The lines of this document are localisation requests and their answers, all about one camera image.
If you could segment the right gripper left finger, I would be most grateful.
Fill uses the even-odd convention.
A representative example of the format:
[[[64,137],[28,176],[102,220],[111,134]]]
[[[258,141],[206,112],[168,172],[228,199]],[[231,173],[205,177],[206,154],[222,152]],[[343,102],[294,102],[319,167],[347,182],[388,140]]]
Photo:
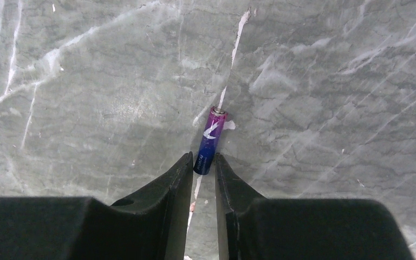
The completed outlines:
[[[0,197],[0,259],[183,259],[193,155],[106,205],[93,197]]]

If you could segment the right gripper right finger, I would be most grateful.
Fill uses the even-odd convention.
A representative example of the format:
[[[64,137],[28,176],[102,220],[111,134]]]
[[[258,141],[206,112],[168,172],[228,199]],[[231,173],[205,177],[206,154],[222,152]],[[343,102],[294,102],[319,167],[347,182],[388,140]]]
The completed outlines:
[[[220,259],[412,259],[393,217],[371,199],[271,199],[215,156]]]

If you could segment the blue AAA battery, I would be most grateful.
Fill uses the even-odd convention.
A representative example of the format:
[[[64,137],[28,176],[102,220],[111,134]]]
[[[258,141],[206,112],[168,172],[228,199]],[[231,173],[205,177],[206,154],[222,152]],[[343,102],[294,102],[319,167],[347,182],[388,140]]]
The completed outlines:
[[[213,106],[210,109],[194,163],[193,169],[197,174],[204,176],[209,173],[227,115],[228,113],[221,108]]]

